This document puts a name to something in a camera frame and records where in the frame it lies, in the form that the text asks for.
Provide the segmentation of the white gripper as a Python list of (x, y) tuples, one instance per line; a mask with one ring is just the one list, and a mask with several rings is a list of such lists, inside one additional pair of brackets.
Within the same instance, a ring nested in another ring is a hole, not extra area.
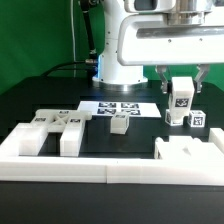
[(122, 65), (157, 65), (163, 94), (170, 92), (166, 65), (200, 64), (194, 78), (200, 93), (209, 64), (224, 62), (224, 19), (208, 15), (202, 25), (171, 26), (164, 14), (129, 16), (120, 26), (117, 58)]

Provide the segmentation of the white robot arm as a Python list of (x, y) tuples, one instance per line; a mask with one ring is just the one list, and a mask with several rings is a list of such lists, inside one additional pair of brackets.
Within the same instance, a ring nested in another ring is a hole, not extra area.
[[(193, 80), (200, 92), (212, 64), (224, 63), (224, 2), (217, 0), (80, 0), (90, 55), (98, 59), (94, 78), (104, 85), (143, 82), (143, 68), (154, 66), (164, 93), (174, 87), (165, 78), (170, 65), (198, 66)], [(105, 47), (98, 54), (89, 11), (101, 5)]]

